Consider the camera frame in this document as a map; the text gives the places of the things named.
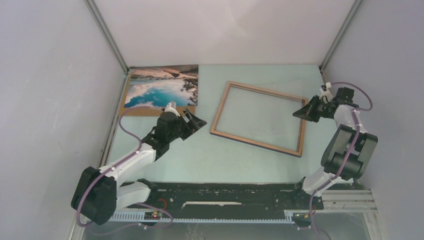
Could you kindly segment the wooden picture frame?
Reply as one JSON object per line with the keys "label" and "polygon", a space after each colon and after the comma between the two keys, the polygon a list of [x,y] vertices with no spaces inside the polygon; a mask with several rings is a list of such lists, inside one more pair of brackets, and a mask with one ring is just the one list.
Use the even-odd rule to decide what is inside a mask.
{"label": "wooden picture frame", "polygon": [[211,125],[212,135],[300,158],[306,121],[292,113],[308,99],[230,81]]}

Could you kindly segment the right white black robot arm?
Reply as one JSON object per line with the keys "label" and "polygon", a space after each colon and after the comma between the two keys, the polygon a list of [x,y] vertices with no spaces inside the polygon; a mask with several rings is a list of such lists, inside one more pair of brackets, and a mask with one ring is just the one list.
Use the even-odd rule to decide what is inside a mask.
{"label": "right white black robot arm", "polygon": [[326,83],[315,95],[292,116],[317,123],[321,118],[335,121],[336,131],[323,152],[320,168],[301,181],[301,189],[291,194],[291,204],[304,209],[312,197],[322,193],[335,184],[359,179],[375,151],[378,137],[369,133],[360,119],[363,111],[353,102],[355,91],[349,87],[337,89],[335,95]]}

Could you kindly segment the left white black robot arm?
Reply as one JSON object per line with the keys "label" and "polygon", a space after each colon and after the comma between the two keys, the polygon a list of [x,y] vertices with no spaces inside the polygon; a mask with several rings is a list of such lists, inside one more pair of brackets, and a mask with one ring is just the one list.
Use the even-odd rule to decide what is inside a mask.
{"label": "left white black robot arm", "polygon": [[207,125],[187,108],[179,113],[167,105],[156,125],[144,137],[137,135],[137,146],[119,160],[100,168],[87,167],[81,174],[71,200],[77,224],[87,227],[91,223],[103,225],[116,211],[141,203],[153,208],[158,194],[148,181],[124,183],[137,171],[161,158],[177,139],[186,140]]}

